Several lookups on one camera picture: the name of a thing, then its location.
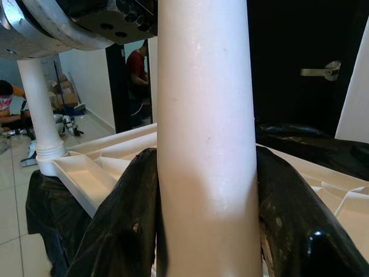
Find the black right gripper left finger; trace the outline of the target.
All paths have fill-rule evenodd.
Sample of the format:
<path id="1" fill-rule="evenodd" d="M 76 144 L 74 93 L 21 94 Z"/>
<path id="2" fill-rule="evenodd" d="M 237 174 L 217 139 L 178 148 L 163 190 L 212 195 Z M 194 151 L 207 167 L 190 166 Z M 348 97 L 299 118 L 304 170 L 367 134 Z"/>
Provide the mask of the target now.
<path id="1" fill-rule="evenodd" d="M 151 276 L 160 215 L 157 150 L 129 163 L 93 216 L 68 276 Z"/>

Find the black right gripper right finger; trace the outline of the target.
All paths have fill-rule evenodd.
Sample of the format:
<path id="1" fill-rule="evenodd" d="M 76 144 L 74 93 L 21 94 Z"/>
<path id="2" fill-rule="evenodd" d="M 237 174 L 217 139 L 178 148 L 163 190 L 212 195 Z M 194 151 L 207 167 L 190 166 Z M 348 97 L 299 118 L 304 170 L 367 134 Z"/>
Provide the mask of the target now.
<path id="1" fill-rule="evenodd" d="M 257 147 L 262 255 L 269 276 L 365 276 L 366 260 L 287 161 Z"/>

